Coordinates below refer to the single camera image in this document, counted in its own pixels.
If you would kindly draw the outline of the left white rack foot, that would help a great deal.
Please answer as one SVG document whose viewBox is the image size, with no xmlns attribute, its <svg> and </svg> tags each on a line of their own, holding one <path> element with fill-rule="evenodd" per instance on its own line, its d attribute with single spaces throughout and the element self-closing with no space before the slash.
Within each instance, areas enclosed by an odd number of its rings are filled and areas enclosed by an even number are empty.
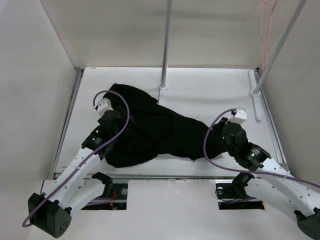
<svg viewBox="0 0 320 240">
<path fill-rule="evenodd" d="M 168 90 L 168 86 L 166 84 L 160 83 L 158 86 L 159 89 L 159 97 L 158 97 L 158 104 L 160 106 L 165 105 L 165 98 L 166 98 L 166 92 Z"/>
</svg>

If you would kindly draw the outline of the grey rack pole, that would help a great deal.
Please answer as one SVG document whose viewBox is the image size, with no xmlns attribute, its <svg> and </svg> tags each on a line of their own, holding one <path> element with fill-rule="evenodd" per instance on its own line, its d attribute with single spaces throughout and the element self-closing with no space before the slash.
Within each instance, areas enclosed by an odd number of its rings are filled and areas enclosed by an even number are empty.
<svg viewBox="0 0 320 240">
<path fill-rule="evenodd" d="M 166 16 L 165 16 L 165 34 L 164 34 L 164 46 L 163 46 L 163 58 L 162 58 L 162 69 L 161 69 L 161 81 L 159 88 L 165 90 L 166 85 L 166 75 L 168 69 L 168 53 L 169 53 L 169 36 L 170 36 L 170 24 L 172 15 L 172 0 L 166 1 Z"/>
<path fill-rule="evenodd" d="M 281 49 L 283 48 L 291 30 L 293 29 L 298 17 L 300 16 L 305 4 L 306 4 L 307 0 L 300 0 L 290 18 L 290 20 L 288 21 L 271 57 L 269 58 L 269 61 L 268 61 L 268 65 L 265 67 L 265 70 L 263 71 L 262 73 L 262 76 L 259 80 L 259 82 L 257 83 L 255 89 L 253 89 L 250 94 L 253 96 L 253 97 L 259 97 L 260 96 L 260 90 L 262 88 L 262 85 L 264 83 L 264 81 L 266 80 L 273 64 L 275 63 Z"/>
</svg>

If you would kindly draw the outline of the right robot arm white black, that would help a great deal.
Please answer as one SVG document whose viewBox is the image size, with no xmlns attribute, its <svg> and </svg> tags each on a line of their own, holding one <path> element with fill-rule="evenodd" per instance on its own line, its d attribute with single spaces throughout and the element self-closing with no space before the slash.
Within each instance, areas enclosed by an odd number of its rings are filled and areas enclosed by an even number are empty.
<svg viewBox="0 0 320 240">
<path fill-rule="evenodd" d="M 309 238 L 320 238 L 320 194 L 297 179 L 262 147 L 249 142 L 240 124 L 223 118 L 221 138 L 227 153 L 243 168 L 232 185 L 238 198 L 249 195 L 281 211 Z"/>
</svg>

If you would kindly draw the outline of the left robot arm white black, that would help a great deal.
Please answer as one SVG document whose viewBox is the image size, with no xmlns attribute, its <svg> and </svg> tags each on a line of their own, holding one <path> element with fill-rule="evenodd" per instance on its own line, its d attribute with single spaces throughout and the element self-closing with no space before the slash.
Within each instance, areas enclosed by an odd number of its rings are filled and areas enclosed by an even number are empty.
<svg viewBox="0 0 320 240">
<path fill-rule="evenodd" d="M 107 110 L 98 120 L 98 126 L 84 140 L 76 156 L 54 184 L 41 194 L 28 199 L 28 216 L 22 223 L 31 225 L 54 238 L 68 229 L 75 213 L 85 207 L 113 205 L 117 189 L 113 179 L 96 172 L 89 180 L 87 174 L 102 160 L 112 160 L 120 135 L 128 127 L 128 111 Z"/>
</svg>

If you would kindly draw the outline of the aluminium table edge rail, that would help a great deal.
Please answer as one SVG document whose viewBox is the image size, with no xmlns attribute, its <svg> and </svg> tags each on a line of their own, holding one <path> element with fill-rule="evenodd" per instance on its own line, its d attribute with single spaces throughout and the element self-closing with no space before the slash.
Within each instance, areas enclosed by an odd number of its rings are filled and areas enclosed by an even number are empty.
<svg viewBox="0 0 320 240">
<path fill-rule="evenodd" d="M 72 88 L 72 91 L 71 91 L 71 96 L 70 96 L 70 99 L 69 99 L 69 102 L 68 102 L 68 108 L 67 108 L 66 116 L 65 116 L 65 119 L 64 119 L 63 128 L 62 128 L 62 132 L 61 132 L 60 139 L 59 139 L 59 142 L 58 142 L 57 150 L 55 152 L 55 156 L 54 156 L 51 168 L 50 168 L 50 172 L 49 172 L 49 176 L 48 176 L 49 180 L 53 179 L 54 176 L 55 176 L 55 172 L 56 172 L 57 164 L 58 164 L 58 161 L 59 161 L 59 158 L 60 158 L 61 150 L 62 150 L 62 147 L 63 147 L 63 143 L 65 141 L 65 137 L 66 137 L 66 133 L 67 133 L 67 130 L 68 130 L 68 126 L 69 126 L 69 123 L 70 123 L 70 119 L 71 119 L 71 116 L 72 116 L 74 105 L 75 105 L 75 102 L 76 102 L 76 99 L 77 99 L 77 95 L 78 95 L 78 92 L 79 92 L 79 89 L 80 89 L 80 85 L 81 85 L 81 82 L 82 82 L 82 78 L 83 78 L 83 74 L 84 74 L 84 71 L 85 71 L 85 69 L 81 68 L 81 67 L 75 67 L 74 69 L 75 69 L 75 73 L 76 73 L 75 80 L 74 80 L 73 88 Z"/>
</svg>

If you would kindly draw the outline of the black trousers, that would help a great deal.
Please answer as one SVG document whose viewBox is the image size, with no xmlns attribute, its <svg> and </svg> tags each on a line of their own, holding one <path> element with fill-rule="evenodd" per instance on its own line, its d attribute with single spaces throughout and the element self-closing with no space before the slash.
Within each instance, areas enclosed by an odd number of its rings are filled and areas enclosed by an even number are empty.
<svg viewBox="0 0 320 240">
<path fill-rule="evenodd" d="M 224 123 L 209 129 L 203 122 L 180 115 L 158 104 L 157 99 L 136 87 L 114 83 L 104 95 L 122 117 L 130 113 L 127 129 L 105 156 L 115 168 L 143 164 L 169 154 L 192 161 L 213 159 L 227 151 L 222 140 Z"/>
</svg>

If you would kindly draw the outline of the right grey rack pole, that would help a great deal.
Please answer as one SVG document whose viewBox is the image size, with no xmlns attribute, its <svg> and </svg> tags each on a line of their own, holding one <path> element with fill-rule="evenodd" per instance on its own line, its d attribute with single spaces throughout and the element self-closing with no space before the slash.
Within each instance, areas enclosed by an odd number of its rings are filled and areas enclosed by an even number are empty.
<svg viewBox="0 0 320 240">
<path fill-rule="evenodd" d="M 298 17 L 300 16 L 305 4 L 306 4 L 307 0 L 300 0 L 290 18 L 290 20 L 288 21 L 271 57 L 269 58 L 269 61 L 268 61 L 268 65 L 265 67 L 265 70 L 263 71 L 262 73 L 262 76 L 259 80 L 259 82 L 257 83 L 255 89 L 253 89 L 250 94 L 253 96 L 253 97 L 259 97 L 260 96 L 260 90 L 262 88 L 262 85 L 264 83 L 264 81 L 266 80 L 273 64 L 275 63 L 281 49 L 283 48 L 291 30 L 293 29 Z"/>
</svg>

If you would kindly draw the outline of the right white rack foot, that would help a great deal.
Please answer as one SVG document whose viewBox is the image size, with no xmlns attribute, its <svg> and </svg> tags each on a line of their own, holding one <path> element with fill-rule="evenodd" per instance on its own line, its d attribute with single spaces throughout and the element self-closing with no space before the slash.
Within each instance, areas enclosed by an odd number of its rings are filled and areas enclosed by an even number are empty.
<svg viewBox="0 0 320 240">
<path fill-rule="evenodd" d="M 257 93 L 254 93 L 254 90 L 257 87 L 255 71 L 253 69 L 248 69 L 247 74 L 250 86 L 249 96 L 253 104 L 254 117 L 256 121 L 261 122 L 263 117 L 260 99 L 261 93 L 259 91 Z"/>
</svg>

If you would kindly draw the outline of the left grey rack pole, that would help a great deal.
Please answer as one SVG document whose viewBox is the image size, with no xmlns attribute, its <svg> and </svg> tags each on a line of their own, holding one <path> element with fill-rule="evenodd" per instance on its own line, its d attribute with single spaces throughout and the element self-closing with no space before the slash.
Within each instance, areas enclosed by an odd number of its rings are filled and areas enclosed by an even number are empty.
<svg viewBox="0 0 320 240">
<path fill-rule="evenodd" d="M 164 34 L 164 46 L 163 46 L 163 58 L 162 58 L 162 69 L 161 69 L 161 81 L 159 88 L 165 90 L 166 85 L 166 75 L 168 69 L 168 53 L 169 53 L 169 36 L 170 36 L 170 24 L 172 15 L 172 0 L 166 1 L 166 16 L 165 16 L 165 34 Z"/>
</svg>

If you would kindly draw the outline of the white rack foot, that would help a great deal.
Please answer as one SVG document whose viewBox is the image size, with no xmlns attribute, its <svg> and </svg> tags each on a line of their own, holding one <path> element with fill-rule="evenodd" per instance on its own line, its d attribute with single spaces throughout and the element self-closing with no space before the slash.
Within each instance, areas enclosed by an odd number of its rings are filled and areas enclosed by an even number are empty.
<svg viewBox="0 0 320 240">
<path fill-rule="evenodd" d="M 250 86 L 249 96 L 253 104 L 254 117 L 256 121 L 261 122 L 263 117 L 260 99 L 261 93 L 259 91 L 257 93 L 254 93 L 254 90 L 257 87 L 255 71 L 253 69 L 248 69 L 247 74 Z"/>
<path fill-rule="evenodd" d="M 168 86 L 166 84 L 160 83 L 158 86 L 159 89 L 159 97 L 158 97 L 158 104 L 160 106 L 165 105 L 165 98 L 166 98 L 166 92 L 168 90 Z"/>
</svg>

